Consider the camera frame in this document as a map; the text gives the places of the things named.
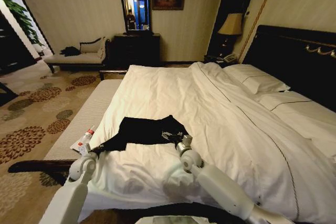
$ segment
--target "bed bench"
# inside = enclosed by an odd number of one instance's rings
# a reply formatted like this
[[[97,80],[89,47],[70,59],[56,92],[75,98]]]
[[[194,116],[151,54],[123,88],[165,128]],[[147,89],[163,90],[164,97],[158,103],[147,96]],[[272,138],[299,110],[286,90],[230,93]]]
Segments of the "bed bench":
[[[80,157],[70,146],[91,126],[99,125],[121,81],[103,80],[98,84],[43,160],[17,162],[8,172],[45,172],[63,185],[66,180],[64,173],[68,172],[70,165]]]

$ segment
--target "carpet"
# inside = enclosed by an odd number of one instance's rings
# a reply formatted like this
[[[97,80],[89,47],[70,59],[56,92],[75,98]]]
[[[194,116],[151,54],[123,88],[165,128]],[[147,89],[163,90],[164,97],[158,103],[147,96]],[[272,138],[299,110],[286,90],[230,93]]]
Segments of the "carpet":
[[[43,159],[100,82],[98,71],[55,69],[52,74],[40,60],[0,77],[19,95],[0,108],[0,223],[39,222],[60,186],[44,173],[7,170],[19,161]]]

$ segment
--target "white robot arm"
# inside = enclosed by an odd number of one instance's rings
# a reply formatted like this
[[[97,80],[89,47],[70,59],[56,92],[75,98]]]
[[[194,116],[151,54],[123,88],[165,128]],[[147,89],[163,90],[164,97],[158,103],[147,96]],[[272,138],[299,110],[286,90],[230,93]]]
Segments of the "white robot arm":
[[[252,223],[293,224],[284,216],[263,210],[246,195],[240,186],[216,166],[204,162],[198,152],[191,149],[192,137],[185,135],[176,149],[181,163],[199,184],[230,214]]]
[[[204,162],[199,153],[191,149],[191,141],[192,137],[185,135],[176,147],[182,166],[197,178],[199,184],[223,209],[251,224],[293,224],[284,216],[255,205],[235,181],[216,166]],[[40,224],[77,223],[97,159],[97,155],[92,152],[82,155],[71,165],[66,183],[55,193]]]
[[[96,169],[96,153],[88,153],[70,167],[64,186],[59,188],[40,224],[75,224],[88,194],[88,182]]]

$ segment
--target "white bedsheet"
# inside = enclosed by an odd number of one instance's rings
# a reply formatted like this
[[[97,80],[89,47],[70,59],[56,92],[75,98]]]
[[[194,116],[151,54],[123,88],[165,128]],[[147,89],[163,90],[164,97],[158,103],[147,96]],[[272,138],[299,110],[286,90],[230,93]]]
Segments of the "white bedsheet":
[[[170,114],[193,136],[192,148],[261,206],[293,220],[336,223],[336,172],[329,160],[246,97],[214,63],[178,69],[131,66],[90,145],[114,136],[125,116]],[[128,144],[124,152],[100,155],[82,217],[93,209],[191,201],[216,206],[182,170],[173,144]]]

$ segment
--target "white pillow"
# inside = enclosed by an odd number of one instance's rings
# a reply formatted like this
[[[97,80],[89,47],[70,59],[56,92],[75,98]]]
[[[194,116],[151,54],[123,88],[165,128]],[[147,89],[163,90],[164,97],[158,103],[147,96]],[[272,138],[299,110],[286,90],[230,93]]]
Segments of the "white pillow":
[[[265,94],[259,102],[336,163],[336,113],[293,91]]]
[[[252,65],[236,64],[224,68],[224,71],[246,86],[253,94],[258,92],[285,91],[290,89],[277,78]]]
[[[98,52],[100,45],[101,45],[101,38],[96,39],[92,42],[80,42],[80,52]]]
[[[105,58],[105,43],[106,43],[106,37],[103,37],[103,39],[101,40],[98,52],[97,52],[97,56],[99,59]]]

